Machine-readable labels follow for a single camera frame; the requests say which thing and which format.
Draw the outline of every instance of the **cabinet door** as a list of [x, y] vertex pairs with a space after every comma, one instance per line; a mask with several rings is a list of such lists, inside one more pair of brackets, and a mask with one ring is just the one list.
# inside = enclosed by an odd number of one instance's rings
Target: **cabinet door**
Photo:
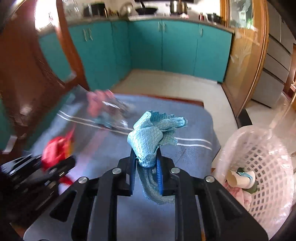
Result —
[[162, 70], [161, 25], [161, 20], [128, 23], [132, 68]]
[[231, 33], [199, 25], [194, 75], [223, 82], [231, 45]]
[[106, 90], [119, 81], [113, 47], [111, 22], [96, 22], [91, 28], [94, 45], [91, 47], [91, 61], [94, 64], [93, 81], [96, 89]]
[[9, 124], [8, 117], [4, 105], [2, 104], [2, 99], [0, 98], [0, 150], [6, 148], [7, 142], [10, 138], [10, 135], [13, 134], [11, 126]]
[[283, 20], [281, 21], [281, 44], [290, 54], [293, 53], [294, 36]]
[[278, 61], [287, 70], [290, 70], [292, 56], [287, 50], [273, 38], [268, 38], [268, 49], [267, 53]]
[[163, 21], [163, 70], [193, 75], [198, 24]]
[[86, 81], [91, 90], [96, 89], [94, 82], [94, 63], [91, 57], [91, 47], [94, 45], [90, 39], [89, 29], [92, 25], [78, 25], [69, 29], [72, 41], [77, 49], [83, 64]]
[[281, 17], [277, 10], [267, 2], [269, 15], [269, 34], [277, 41], [281, 40]]
[[128, 23], [126, 21], [112, 22], [112, 35], [118, 78], [123, 79], [131, 70]]
[[71, 73], [69, 63], [55, 33], [39, 38], [39, 45], [55, 75], [65, 81]]

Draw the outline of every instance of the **frying pan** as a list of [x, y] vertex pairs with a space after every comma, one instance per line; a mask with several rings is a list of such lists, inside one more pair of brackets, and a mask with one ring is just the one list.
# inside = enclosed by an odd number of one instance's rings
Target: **frying pan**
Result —
[[142, 0], [140, 3], [142, 4], [142, 7], [135, 9], [139, 15], [155, 14], [158, 10], [156, 7], [145, 7]]

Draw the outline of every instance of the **teal cabinet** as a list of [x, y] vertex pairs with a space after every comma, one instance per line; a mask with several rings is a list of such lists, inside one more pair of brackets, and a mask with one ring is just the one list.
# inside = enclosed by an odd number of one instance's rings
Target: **teal cabinet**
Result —
[[128, 23], [124, 20], [112, 22], [112, 36], [118, 78], [121, 80], [131, 70]]
[[65, 81], [71, 70], [56, 34], [51, 33], [39, 38], [39, 45], [54, 74]]
[[13, 132], [0, 98], [0, 150], [4, 150], [6, 148], [7, 142], [12, 134]]
[[94, 63], [92, 82], [96, 89], [106, 90], [119, 81], [113, 47], [111, 22], [97, 22], [91, 28], [94, 47], [91, 60]]
[[132, 68], [162, 70], [162, 21], [129, 22], [128, 36]]
[[91, 57], [91, 49], [94, 42], [91, 40], [89, 30], [90, 25], [78, 25], [69, 29], [73, 44], [76, 47], [78, 55], [83, 64], [85, 77], [91, 90], [95, 89], [96, 83], [94, 82], [94, 59]]
[[70, 34], [81, 58], [90, 89], [111, 88], [119, 79], [116, 71], [110, 22], [98, 22], [70, 28]]
[[198, 24], [163, 20], [163, 70], [193, 75]]
[[214, 27], [199, 25], [194, 76], [223, 82], [232, 34]]

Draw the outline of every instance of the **countertop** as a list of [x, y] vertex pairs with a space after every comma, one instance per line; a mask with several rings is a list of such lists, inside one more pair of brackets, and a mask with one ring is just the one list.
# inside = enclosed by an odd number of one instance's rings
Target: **countertop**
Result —
[[[234, 33], [234, 29], [232, 28], [227, 28], [221, 24], [216, 24], [208, 21], [200, 21], [197, 17], [189, 17], [189, 18], [181, 18], [178, 16], [163, 16], [163, 15], [136, 15], [136, 16], [130, 16], [126, 18], [119, 18], [119, 17], [109, 17], [109, 18], [104, 18], [104, 17], [93, 17], [93, 18], [77, 18], [77, 19], [72, 19], [68, 21], [68, 26], [75, 26], [75, 25], [82, 25], [82, 24], [89, 24], [89, 23], [94, 23], [94, 22], [99, 22], [99, 21], [119, 21], [119, 20], [125, 20], [125, 21], [141, 21], [141, 20], [153, 20], [153, 19], [161, 19], [161, 20], [178, 20], [178, 21], [184, 21], [184, 22], [191, 22], [191, 23], [199, 23], [199, 24], [204, 24], [208, 26], [212, 26], [214, 28], [218, 28], [230, 33]], [[48, 28], [48, 29], [43, 29], [40, 32], [38, 32], [39, 36], [44, 36], [47, 34], [50, 34], [54, 32], [54, 27]]]

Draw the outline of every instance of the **metal screw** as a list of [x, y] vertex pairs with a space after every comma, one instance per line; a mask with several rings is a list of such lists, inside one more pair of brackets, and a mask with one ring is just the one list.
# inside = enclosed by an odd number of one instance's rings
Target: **metal screw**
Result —
[[120, 168], [114, 168], [113, 170], [112, 170], [112, 173], [113, 174], [119, 174], [119, 173], [121, 173], [121, 169]]
[[78, 179], [78, 182], [81, 183], [81, 184], [86, 183], [87, 182], [87, 177], [80, 177]]
[[53, 182], [51, 182], [51, 183], [48, 185], [48, 188], [51, 189], [51, 188], [53, 188], [55, 185], [56, 185], [56, 182], [53, 181]]
[[215, 178], [212, 177], [212, 176], [206, 176], [205, 177], [205, 180], [208, 182], [208, 183], [213, 183], [215, 181]]
[[178, 174], [180, 172], [180, 169], [177, 168], [177, 167], [173, 167], [171, 170], [170, 170], [173, 174]]
[[50, 170], [49, 174], [54, 173], [56, 170], [57, 170], [57, 168], [54, 168], [54, 169]]

